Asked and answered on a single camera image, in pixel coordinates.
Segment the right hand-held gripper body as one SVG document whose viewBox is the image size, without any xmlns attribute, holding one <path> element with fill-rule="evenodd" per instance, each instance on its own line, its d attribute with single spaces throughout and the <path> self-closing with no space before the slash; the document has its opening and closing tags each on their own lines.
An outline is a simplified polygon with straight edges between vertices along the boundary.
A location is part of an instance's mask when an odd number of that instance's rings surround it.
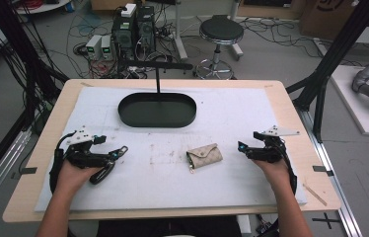
<svg viewBox="0 0 369 237">
<path fill-rule="evenodd" d="M 300 131 L 292 128 L 285 128 L 277 125 L 266 129 L 265 131 L 254 132 L 254 138 L 264 143 L 264 148 L 255 151 L 255 160 L 275 163 L 283 159 L 289 161 L 285 141 L 282 136 L 299 135 Z"/>
</svg>

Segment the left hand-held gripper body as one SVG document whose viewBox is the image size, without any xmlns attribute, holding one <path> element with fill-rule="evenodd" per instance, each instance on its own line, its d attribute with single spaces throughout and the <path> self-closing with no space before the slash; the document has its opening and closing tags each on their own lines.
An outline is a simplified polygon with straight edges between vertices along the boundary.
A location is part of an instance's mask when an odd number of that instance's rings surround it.
<svg viewBox="0 0 369 237">
<path fill-rule="evenodd" d="M 86 126 L 68 134 L 68 145 L 63 158 L 67 159 L 73 166 L 79 168 L 101 168 L 106 167 L 115 160 L 115 152 L 107 154 L 93 153 L 91 147 L 106 142 L 105 135 L 97 136 L 92 134 Z"/>
</svg>

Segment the person's left hand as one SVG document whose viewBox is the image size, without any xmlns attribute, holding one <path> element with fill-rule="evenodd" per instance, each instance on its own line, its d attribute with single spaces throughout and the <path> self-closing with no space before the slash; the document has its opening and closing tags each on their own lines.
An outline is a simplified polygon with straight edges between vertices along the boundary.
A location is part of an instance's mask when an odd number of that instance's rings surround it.
<svg viewBox="0 0 369 237">
<path fill-rule="evenodd" d="M 54 190 L 56 197 L 73 198 L 82 186 L 101 168 L 78 168 L 64 161 Z"/>
</svg>

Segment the person's right hand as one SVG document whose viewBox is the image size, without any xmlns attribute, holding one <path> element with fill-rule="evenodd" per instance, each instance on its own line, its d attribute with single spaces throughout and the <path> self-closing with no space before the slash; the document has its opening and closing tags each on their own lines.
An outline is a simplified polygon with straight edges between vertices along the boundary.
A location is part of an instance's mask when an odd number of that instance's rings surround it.
<svg viewBox="0 0 369 237">
<path fill-rule="evenodd" d="M 254 161 L 254 163 L 262 169 L 275 193 L 291 192 L 288 168 L 283 161 L 275 163 Z"/>
</svg>

